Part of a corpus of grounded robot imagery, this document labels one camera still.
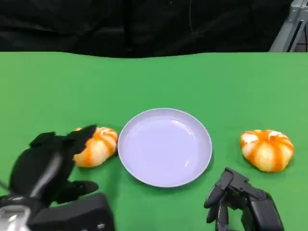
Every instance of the metal frame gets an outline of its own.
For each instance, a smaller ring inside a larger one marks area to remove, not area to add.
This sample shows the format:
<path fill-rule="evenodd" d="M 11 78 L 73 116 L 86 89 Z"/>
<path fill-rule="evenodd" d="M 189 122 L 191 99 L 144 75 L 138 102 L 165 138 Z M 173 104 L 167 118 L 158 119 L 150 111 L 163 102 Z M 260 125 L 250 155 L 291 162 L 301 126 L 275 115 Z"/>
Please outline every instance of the metal frame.
<path fill-rule="evenodd" d="M 270 52 L 293 52 L 308 21 L 308 0 L 294 0 Z"/>

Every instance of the cable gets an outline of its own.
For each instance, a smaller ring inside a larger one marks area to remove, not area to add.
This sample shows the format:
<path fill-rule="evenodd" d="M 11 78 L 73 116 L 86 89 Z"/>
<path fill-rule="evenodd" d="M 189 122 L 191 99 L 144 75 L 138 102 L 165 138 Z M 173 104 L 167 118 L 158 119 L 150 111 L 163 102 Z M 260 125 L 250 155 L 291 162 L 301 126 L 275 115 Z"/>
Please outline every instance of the cable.
<path fill-rule="evenodd" d="M 193 26 L 192 26 L 192 0 L 189 0 L 189 27 L 191 29 L 191 35 L 192 35 L 192 49 L 191 49 L 191 54 L 194 52 L 194 46 L 196 43 L 196 37 L 194 34 Z"/>
<path fill-rule="evenodd" d="M 308 50 L 307 23 L 305 24 L 305 27 L 304 27 L 304 34 L 305 34 L 305 51 L 307 52 L 307 50 Z"/>

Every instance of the screw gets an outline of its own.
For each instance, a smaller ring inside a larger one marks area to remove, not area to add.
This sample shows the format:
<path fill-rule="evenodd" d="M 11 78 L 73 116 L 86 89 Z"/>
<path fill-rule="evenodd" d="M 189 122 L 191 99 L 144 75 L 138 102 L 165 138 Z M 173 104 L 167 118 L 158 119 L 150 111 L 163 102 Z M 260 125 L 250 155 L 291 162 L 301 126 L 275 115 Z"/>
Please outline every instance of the screw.
<path fill-rule="evenodd" d="M 105 228 L 105 224 L 98 224 L 97 229 L 98 230 L 103 230 Z"/>

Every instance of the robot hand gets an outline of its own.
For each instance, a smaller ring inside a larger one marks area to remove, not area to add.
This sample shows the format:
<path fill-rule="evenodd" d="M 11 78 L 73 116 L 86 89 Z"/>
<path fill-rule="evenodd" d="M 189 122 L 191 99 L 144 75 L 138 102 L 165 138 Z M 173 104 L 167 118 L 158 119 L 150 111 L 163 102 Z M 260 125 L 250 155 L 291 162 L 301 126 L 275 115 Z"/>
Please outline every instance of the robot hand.
<path fill-rule="evenodd" d="M 246 231 L 284 231 L 276 205 L 269 193 L 254 188 L 249 179 L 226 168 L 210 191 L 204 207 L 209 208 L 206 222 L 216 220 L 216 231 L 228 227 L 228 207 L 243 211 L 241 222 Z"/>

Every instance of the orange pumpkin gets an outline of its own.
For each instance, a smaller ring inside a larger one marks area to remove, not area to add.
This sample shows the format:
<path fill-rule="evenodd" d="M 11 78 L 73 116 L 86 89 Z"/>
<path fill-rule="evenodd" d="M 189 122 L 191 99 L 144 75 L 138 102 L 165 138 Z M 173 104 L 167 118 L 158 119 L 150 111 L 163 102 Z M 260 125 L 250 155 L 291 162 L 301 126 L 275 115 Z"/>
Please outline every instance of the orange pumpkin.
<path fill-rule="evenodd" d="M 86 148 L 74 155 L 75 164 L 79 167 L 96 167 L 102 164 L 116 152 L 116 143 L 116 131 L 111 128 L 96 128 L 93 136 L 86 142 Z"/>
<path fill-rule="evenodd" d="M 290 139 L 274 130 L 246 131 L 241 135 L 244 158 L 264 172 L 284 170 L 294 155 Z"/>

